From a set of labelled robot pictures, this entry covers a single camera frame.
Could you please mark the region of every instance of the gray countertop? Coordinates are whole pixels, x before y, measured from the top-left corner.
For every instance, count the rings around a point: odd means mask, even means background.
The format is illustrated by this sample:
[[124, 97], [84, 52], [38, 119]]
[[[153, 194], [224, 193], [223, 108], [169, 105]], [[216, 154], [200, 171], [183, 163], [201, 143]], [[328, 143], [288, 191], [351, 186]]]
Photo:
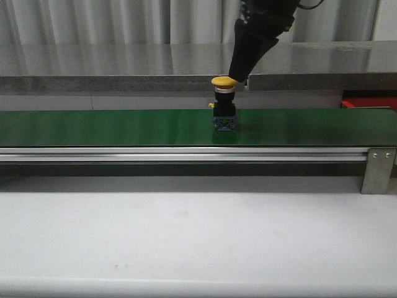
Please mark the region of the gray countertop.
[[[251, 90], [397, 89], [397, 42], [285, 43]], [[0, 91], [207, 91], [233, 45], [0, 46]]]

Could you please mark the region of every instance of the white curtain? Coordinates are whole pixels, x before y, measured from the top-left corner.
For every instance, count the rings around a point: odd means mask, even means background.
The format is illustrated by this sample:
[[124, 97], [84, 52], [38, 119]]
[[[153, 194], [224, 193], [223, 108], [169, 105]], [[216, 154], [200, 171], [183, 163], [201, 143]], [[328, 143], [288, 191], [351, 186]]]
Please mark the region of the white curtain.
[[[302, 0], [315, 4], [318, 0]], [[230, 43], [240, 0], [0, 0], [0, 44]], [[378, 0], [299, 9], [284, 42], [370, 40]]]

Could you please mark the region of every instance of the aluminum rail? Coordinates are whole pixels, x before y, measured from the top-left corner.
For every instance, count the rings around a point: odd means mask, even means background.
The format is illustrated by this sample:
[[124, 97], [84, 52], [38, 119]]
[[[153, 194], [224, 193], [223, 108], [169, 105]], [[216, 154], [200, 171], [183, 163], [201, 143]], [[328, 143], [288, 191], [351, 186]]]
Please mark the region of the aluminum rail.
[[34, 147], [0, 148], [0, 162], [355, 162], [367, 147]]

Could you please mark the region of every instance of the green conveyor belt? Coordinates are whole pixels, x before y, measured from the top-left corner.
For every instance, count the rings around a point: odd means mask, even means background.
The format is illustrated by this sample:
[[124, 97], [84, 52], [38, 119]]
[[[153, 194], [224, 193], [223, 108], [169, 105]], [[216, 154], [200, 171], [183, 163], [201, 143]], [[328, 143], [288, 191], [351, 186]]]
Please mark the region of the green conveyor belt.
[[396, 146], [391, 109], [240, 109], [236, 132], [212, 110], [2, 111], [0, 147]]

